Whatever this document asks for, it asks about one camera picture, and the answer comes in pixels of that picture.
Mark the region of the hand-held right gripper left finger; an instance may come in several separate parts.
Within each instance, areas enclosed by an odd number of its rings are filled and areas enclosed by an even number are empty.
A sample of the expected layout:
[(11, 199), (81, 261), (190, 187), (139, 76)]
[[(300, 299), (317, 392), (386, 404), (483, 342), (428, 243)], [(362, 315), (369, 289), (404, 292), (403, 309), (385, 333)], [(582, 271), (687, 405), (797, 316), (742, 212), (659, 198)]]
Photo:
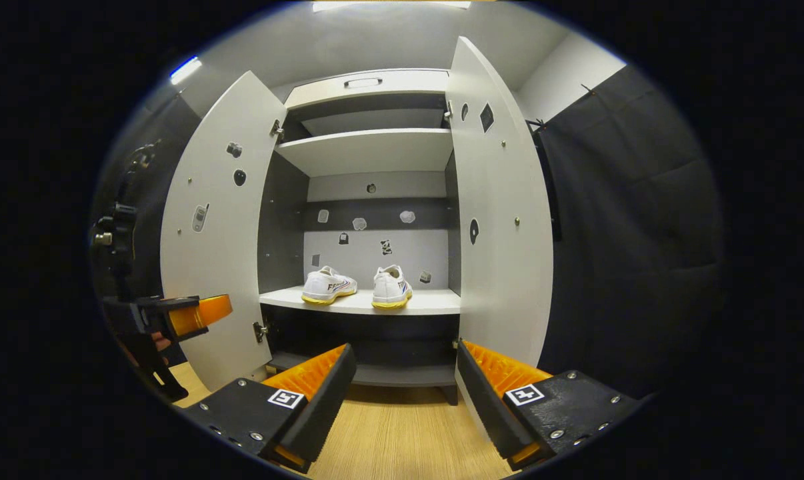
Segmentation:
[(349, 343), (261, 382), (237, 379), (186, 407), (186, 418), (247, 455), (307, 473), (357, 370)]

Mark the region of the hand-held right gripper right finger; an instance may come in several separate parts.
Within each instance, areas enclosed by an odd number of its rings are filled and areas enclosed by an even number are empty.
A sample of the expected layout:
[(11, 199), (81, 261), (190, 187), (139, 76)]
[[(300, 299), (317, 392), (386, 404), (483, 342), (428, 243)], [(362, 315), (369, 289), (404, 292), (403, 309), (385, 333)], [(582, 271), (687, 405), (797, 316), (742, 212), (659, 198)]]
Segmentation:
[(572, 455), (643, 402), (571, 369), (550, 374), (471, 341), (457, 368), (489, 440), (513, 471)]

